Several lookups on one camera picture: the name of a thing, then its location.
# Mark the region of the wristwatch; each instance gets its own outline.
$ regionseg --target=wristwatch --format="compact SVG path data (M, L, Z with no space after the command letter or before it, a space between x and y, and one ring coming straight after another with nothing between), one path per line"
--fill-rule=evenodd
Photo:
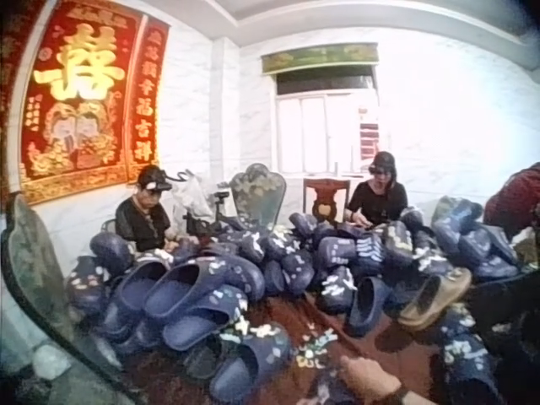
M378 403L380 405L402 405L403 398L409 393L405 386L400 386L392 394L382 398Z

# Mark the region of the baseball cap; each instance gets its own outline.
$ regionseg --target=baseball cap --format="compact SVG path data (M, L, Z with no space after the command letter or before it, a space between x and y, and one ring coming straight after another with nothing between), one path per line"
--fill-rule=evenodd
M142 189L152 192L167 192L172 188L165 173L156 165L144 166L138 174L137 183Z

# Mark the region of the black t-shirt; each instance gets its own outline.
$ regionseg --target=black t-shirt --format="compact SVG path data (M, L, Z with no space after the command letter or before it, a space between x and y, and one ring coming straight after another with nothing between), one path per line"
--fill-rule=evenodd
M161 204L145 215L133 199L128 198L116 209L116 233L125 240L135 242L137 251L163 249L165 231L169 227L169 217Z
M408 205L407 192L401 183L396 183L387 195L375 194L367 181L357 185L347 209L353 213L362 208L364 215L373 225L399 219Z

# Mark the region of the red banner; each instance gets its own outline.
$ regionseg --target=red banner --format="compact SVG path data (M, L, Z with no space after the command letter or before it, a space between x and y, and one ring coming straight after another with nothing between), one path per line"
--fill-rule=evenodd
M26 0L18 13L3 17L6 21L0 43L0 212L9 193L8 117L15 78L32 33L29 27L34 27L45 3L46 0Z
M29 203L127 180L123 117L142 17L112 2L58 2L24 103L20 174Z
M135 182L139 171L158 164L158 90L169 25L148 19L133 73L132 106L127 117L127 180Z

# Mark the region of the red jacket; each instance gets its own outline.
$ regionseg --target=red jacket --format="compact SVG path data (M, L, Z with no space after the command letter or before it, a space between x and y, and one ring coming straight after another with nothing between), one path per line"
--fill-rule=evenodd
M532 224L532 210L540 203L540 162L515 173L486 203L483 221L505 230L511 239Z

